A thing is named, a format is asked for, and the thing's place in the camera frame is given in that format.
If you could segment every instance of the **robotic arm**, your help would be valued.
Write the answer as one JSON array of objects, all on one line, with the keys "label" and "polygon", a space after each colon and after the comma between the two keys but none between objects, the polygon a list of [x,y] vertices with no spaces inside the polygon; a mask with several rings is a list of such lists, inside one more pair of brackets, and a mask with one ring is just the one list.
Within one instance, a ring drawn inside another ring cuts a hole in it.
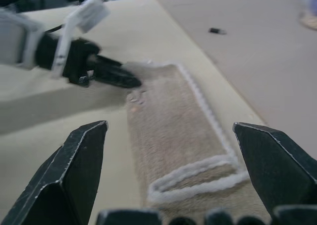
[{"label": "robotic arm", "polygon": [[[51,70],[53,78],[64,76],[84,87],[91,79],[122,88],[140,86],[120,62],[98,55],[101,48],[95,43],[72,39],[76,27],[86,33],[109,15],[104,1],[85,0],[62,25],[48,31],[39,22],[0,8],[0,63],[27,70],[38,65]],[[62,29],[60,37],[52,33],[58,29]]]}]

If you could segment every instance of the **beige table surface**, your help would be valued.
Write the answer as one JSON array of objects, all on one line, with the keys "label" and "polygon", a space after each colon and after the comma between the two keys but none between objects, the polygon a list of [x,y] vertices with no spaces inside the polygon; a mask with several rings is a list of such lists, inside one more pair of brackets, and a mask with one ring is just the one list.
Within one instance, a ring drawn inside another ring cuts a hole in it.
[{"label": "beige table surface", "polygon": [[[172,60],[196,79],[234,148],[235,121],[262,124],[259,117],[219,73],[156,0],[108,2],[111,15],[84,37],[96,41],[108,57],[126,61]],[[72,8],[31,12],[47,28],[62,23]],[[83,89],[52,80],[50,73],[0,68],[0,220],[28,181],[70,131],[96,120],[109,121],[104,163],[90,224],[106,208],[140,206],[127,132],[123,90],[93,84]]]},{"label": "beige table surface", "polygon": [[158,1],[270,127],[317,159],[317,31],[299,23],[301,0]]}]

